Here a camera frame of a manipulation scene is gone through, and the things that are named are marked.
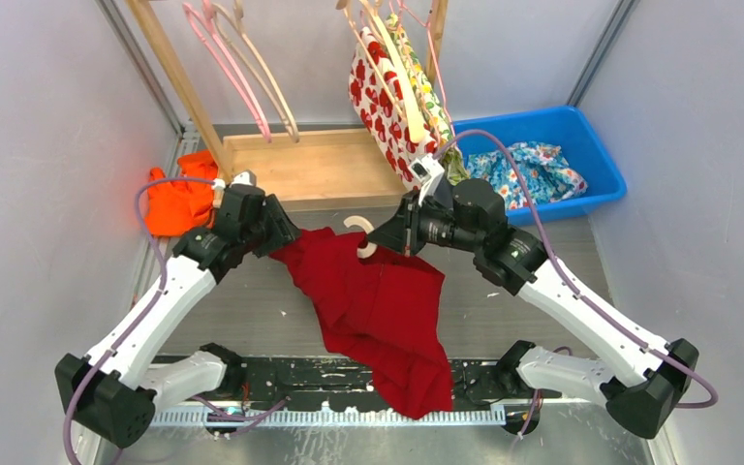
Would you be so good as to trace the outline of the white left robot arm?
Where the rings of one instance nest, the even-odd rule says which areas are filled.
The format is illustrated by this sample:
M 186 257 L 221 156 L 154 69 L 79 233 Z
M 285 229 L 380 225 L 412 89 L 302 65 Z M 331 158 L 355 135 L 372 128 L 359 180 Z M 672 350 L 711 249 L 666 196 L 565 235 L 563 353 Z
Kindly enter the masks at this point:
M 120 449 L 134 444 L 159 413 L 212 392 L 235 398 L 246 382 L 243 358 L 216 343 L 153 370 L 155 356 L 189 312 L 248 254 L 267 256 L 301 236 L 274 195 L 232 184 L 211 226 L 180 236 L 160 258 L 158 280 L 84 356 L 64 355 L 54 375 L 66 419 Z

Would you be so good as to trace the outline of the lemon print skirt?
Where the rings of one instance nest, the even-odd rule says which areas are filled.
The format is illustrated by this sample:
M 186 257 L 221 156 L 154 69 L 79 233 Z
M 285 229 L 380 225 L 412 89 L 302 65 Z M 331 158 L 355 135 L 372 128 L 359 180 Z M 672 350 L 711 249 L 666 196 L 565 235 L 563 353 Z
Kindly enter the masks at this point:
M 429 135 L 438 147 L 445 145 L 454 135 L 450 134 L 448 123 L 441 114 L 439 98 L 424 74 L 425 67 L 421 65 L 402 20 L 397 14 L 390 14 L 385 19 L 385 24 L 402 57 L 409 82 L 416 94 L 418 108 L 429 125 Z M 464 166 L 463 155 L 455 144 L 444 152 L 440 163 L 452 185 L 470 177 Z

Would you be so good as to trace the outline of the dark red cloth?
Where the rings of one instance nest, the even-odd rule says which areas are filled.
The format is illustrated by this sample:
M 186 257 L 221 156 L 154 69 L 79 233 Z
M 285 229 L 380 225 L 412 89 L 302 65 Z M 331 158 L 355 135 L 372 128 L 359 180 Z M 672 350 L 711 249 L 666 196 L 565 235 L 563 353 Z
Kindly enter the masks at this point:
M 385 400 L 410 419 L 440 400 L 450 362 L 439 340 L 445 275 L 418 257 L 386 248 L 359 259 L 363 232 L 305 230 L 271 254 L 312 302 L 325 349 L 372 369 Z

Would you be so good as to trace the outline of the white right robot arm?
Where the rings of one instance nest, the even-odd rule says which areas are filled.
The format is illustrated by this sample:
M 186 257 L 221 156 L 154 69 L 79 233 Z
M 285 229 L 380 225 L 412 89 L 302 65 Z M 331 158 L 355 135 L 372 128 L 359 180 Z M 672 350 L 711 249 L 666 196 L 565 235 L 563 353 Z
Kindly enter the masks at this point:
M 454 186 L 449 204 L 407 193 L 368 239 L 403 256 L 427 244 L 470 252 L 486 281 L 544 311 L 594 352 L 580 358 L 516 341 L 494 371 L 510 397 L 549 390 L 588 400 L 628 432 L 653 439 L 688 390 L 698 349 L 685 339 L 666 341 L 583 290 L 540 237 L 510 224 L 501 197 L 484 181 Z

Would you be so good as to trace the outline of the thin pink wire hanger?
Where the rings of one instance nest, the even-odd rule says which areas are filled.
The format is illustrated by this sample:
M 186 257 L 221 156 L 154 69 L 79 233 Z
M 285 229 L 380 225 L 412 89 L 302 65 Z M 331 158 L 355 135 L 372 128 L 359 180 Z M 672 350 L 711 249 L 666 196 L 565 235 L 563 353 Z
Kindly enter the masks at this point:
M 445 35 L 448 5 L 449 2 L 446 0 L 432 1 L 428 8 L 426 19 L 421 19 L 418 14 L 407 6 L 406 1 L 397 1 L 397 14 L 398 16 L 402 16 L 406 13 L 426 32 L 428 51 L 424 74 L 439 98 L 441 114 L 448 123 L 450 134 L 453 136 L 454 130 L 451 125 L 448 97 L 440 69 L 440 54 Z

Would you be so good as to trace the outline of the red poppy print cloth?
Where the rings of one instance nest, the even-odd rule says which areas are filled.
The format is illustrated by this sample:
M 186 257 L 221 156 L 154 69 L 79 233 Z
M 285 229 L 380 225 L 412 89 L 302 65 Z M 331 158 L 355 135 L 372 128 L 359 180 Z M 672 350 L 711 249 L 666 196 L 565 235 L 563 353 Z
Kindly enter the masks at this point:
M 348 79 L 350 102 L 403 185 L 409 190 L 417 189 L 419 182 L 410 172 L 409 165 L 416 158 L 434 152 L 438 146 L 429 135 L 428 125 L 424 126 L 426 135 L 421 142 L 415 144 L 408 140 L 410 131 L 407 124 L 384 90 L 387 86 L 397 97 L 401 96 L 400 84 L 386 48 L 369 28 L 364 27 L 359 33 L 374 58 L 374 65 L 357 44 Z

